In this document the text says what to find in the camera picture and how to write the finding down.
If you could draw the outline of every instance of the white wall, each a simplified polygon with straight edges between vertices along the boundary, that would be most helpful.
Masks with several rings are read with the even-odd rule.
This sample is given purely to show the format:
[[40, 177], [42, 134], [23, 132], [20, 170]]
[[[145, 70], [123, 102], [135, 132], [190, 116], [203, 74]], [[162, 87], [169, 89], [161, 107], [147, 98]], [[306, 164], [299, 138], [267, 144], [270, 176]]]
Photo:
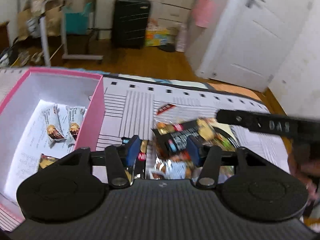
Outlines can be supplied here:
[[17, 0], [0, 0], [0, 22], [9, 20], [9, 38], [12, 42], [18, 36]]
[[286, 114], [320, 118], [320, 0], [269, 88]]
[[219, 23], [220, 16], [226, 7], [228, 0], [213, 0], [214, 11], [208, 28], [196, 26], [193, 18], [188, 30], [188, 43], [186, 49], [186, 57], [192, 69], [196, 71], [207, 51], [208, 45]]

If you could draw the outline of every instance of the snack package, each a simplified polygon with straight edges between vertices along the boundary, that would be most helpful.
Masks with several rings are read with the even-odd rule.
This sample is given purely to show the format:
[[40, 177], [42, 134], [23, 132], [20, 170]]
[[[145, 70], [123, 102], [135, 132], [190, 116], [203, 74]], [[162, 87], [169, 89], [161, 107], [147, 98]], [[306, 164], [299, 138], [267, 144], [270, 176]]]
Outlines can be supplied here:
[[41, 154], [38, 171], [43, 170], [45, 167], [48, 167], [57, 160], [57, 158]]
[[83, 121], [83, 115], [85, 108], [83, 107], [70, 107], [66, 106], [69, 118], [69, 133], [67, 139], [75, 142], [80, 131], [80, 127]]
[[49, 138], [49, 145], [52, 145], [54, 142], [59, 142], [65, 139], [61, 131], [57, 107], [57, 104], [55, 104], [43, 111], [45, 124], [47, 128], [47, 134]]
[[[122, 137], [122, 145], [127, 144], [130, 141], [130, 138]], [[145, 170], [146, 170], [146, 159], [147, 159], [147, 146], [149, 141], [142, 140], [140, 144], [140, 152], [138, 157], [131, 167], [125, 167], [125, 173], [131, 183], [134, 179], [144, 179]]]
[[[192, 179], [202, 170], [195, 167], [186, 150], [187, 137], [193, 135], [201, 144], [235, 151], [239, 146], [231, 127], [199, 112], [173, 104], [163, 104], [155, 117], [154, 149], [156, 163], [148, 170], [151, 179]], [[218, 183], [234, 175], [232, 166], [221, 166]]]

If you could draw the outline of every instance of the black rubber pad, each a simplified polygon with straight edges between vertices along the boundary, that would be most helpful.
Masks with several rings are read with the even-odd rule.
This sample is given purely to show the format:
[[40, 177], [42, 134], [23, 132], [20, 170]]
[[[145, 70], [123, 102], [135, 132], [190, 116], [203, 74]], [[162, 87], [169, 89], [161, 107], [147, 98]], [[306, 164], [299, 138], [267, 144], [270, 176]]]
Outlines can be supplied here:
[[64, 224], [26, 220], [13, 240], [307, 240], [316, 236], [299, 220], [258, 223], [227, 210], [213, 191], [190, 180], [138, 180], [113, 190], [93, 213]]
[[94, 211], [104, 199], [105, 185], [78, 166], [45, 169], [21, 183], [17, 200], [26, 217], [68, 221]]
[[278, 169], [250, 168], [223, 184], [222, 197], [230, 208], [259, 221], [281, 221], [302, 215], [308, 200], [302, 183]]

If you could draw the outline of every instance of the pink clothing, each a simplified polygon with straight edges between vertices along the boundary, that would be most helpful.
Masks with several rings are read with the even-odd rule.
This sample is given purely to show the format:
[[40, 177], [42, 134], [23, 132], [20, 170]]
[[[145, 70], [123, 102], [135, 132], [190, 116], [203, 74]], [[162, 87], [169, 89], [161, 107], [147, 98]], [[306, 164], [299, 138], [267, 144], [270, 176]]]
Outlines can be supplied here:
[[198, 0], [192, 10], [192, 16], [199, 27], [207, 28], [214, 10], [213, 0]]

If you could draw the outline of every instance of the white wrapper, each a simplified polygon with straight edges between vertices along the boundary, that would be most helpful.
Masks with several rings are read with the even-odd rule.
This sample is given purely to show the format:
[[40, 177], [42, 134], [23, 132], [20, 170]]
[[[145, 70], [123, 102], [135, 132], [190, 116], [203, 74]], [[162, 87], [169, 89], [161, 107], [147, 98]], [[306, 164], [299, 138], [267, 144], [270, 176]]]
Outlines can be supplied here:
[[83, 121], [85, 108], [66, 106], [66, 110], [68, 111], [69, 119], [69, 132], [67, 135], [67, 140], [75, 143]]
[[49, 108], [42, 111], [45, 119], [45, 124], [48, 134], [49, 145], [52, 145], [54, 142], [61, 141], [65, 139], [61, 131], [61, 126], [58, 117], [57, 105], [52, 105]]

